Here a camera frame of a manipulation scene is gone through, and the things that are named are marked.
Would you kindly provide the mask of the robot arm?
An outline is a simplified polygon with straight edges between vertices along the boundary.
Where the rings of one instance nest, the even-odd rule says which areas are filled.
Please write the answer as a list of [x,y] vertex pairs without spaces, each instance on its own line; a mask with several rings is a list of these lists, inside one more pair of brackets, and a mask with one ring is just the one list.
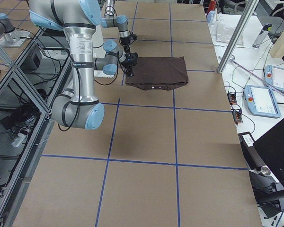
[[101,18],[103,28],[118,28],[118,39],[125,53],[130,53],[130,44],[132,42],[132,33],[128,28],[128,18],[125,15],[117,15],[115,10],[115,0],[106,0],[104,7],[104,16]]
[[[110,1],[102,14],[96,0],[32,0],[29,13],[36,26],[63,31],[70,47],[72,82],[55,98],[52,118],[62,131],[71,127],[97,129],[105,108],[95,95],[94,72],[115,75],[121,66],[126,76],[134,75],[138,54],[130,51],[130,45],[137,36],[129,31],[128,18],[116,15]],[[103,43],[102,58],[93,55],[93,35],[99,26],[118,28],[120,38],[119,43],[113,40]]]

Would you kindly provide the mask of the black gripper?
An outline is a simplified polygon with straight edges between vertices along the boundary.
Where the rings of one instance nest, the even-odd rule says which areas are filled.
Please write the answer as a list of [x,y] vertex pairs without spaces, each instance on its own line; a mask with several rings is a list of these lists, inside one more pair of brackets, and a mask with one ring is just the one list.
[[126,75],[128,77],[133,77],[133,66],[137,64],[138,61],[138,53],[126,53],[124,60],[124,67],[126,68]]
[[127,54],[130,54],[131,53],[131,49],[130,49],[130,46],[129,46],[130,43],[131,43],[130,37],[129,36],[120,37],[119,42],[124,47],[124,52],[127,53]]

